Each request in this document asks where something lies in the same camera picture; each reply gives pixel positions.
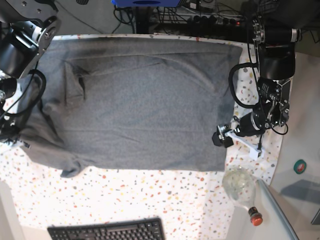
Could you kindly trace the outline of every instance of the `black keyboard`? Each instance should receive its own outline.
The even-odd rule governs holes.
[[[52,240],[165,240],[160,218],[102,225],[48,227]]]

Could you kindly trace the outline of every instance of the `gray towel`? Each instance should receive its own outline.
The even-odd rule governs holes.
[[[152,38],[53,41],[39,62],[42,101],[17,121],[25,151],[62,177],[87,166],[223,171],[226,150],[211,137],[232,118],[228,74],[241,52]],[[35,80],[19,110],[38,90]]]

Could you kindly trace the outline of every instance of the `metal bracket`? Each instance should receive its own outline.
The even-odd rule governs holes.
[[[252,144],[246,140],[244,140],[243,137],[237,136],[233,131],[228,131],[225,133],[226,137],[230,137],[244,145],[246,145],[249,148],[249,156],[250,158],[252,158],[253,160],[258,160],[259,157],[263,157],[265,154],[265,150],[263,149],[263,147],[261,148],[261,150],[258,150],[258,145],[257,144]]]

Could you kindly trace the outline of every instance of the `plastic bottle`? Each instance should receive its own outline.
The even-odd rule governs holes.
[[[254,226],[259,226],[263,222],[262,215],[254,204],[256,198],[255,180],[248,171],[241,167],[228,170],[224,174],[222,186],[235,206],[248,211]]]

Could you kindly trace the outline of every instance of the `white table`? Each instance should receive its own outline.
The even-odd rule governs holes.
[[[198,37],[176,35],[73,35],[56,40],[96,37],[176,39],[232,44],[243,48],[240,63],[249,61],[247,45]],[[244,103],[256,103],[257,91],[251,69],[241,69],[237,95]],[[246,114],[235,105],[234,114]],[[256,137],[248,138],[257,143]],[[236,142],[227,149],[226,168],[242,166],[267,184],[273,177],[282,136],[270,130],[263,138],[266,152],[253,161],[249,149]],[[0,156],[0,180],[13,195],[23,226],[101,224],[160,217],[167,240],[213,240],[227,235],[234,211],[222,188],[224,172],[173,170],[107,170],[88,167],[74,178],[60,178],[60,170],[33,163],[21,149]]]

